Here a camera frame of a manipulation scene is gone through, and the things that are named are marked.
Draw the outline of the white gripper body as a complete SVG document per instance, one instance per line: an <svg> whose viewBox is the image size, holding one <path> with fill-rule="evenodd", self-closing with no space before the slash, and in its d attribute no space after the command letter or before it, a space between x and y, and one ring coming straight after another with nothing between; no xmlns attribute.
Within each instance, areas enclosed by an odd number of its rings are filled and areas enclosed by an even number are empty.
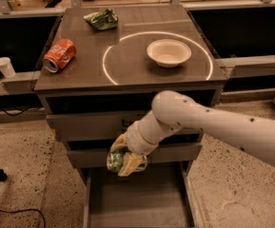
<svg viewBox="0 0 275 228"><path fill-rule="evenodd" d="M128 150L136 155L149 155L158 144L147 142L138 129L138 123L134 122L126 132L126 143Z"/></svg>

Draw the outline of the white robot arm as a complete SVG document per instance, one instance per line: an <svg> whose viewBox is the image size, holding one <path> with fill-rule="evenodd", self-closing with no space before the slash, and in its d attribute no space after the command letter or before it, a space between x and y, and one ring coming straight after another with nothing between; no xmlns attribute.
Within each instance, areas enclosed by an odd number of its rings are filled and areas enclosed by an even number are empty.
<svg viewBox="0 0 275 228"><path fill-rule="evenodd" d="M109 152L121 151L117 171L125 177L135 172L159 143L183 129L197 129L275 167L275 120L247 116L197 104L175 91L155 95L151 110L121 134Z"/></svg>

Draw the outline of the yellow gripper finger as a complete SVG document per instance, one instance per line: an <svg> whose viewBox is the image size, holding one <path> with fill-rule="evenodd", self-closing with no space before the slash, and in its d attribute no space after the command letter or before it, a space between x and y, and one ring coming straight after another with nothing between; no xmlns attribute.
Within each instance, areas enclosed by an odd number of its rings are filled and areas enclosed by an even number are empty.
<svg viewBox="0 0 275 228"><path fill-rule="evenodd" d="M128 147L127 145L127 135L126 133L121 134L116 140L115 142L112 144L110 151L114 152L114 151L120 151L120 150L124 150Z"/></svg>
<svg viewBox="0 0 275 228"><path fill-rule="evenodd" d="M132 173L144 171L147 167L147 157L127 152L124 155L123 165L118 172L120 177L127 177Z"/></svg>

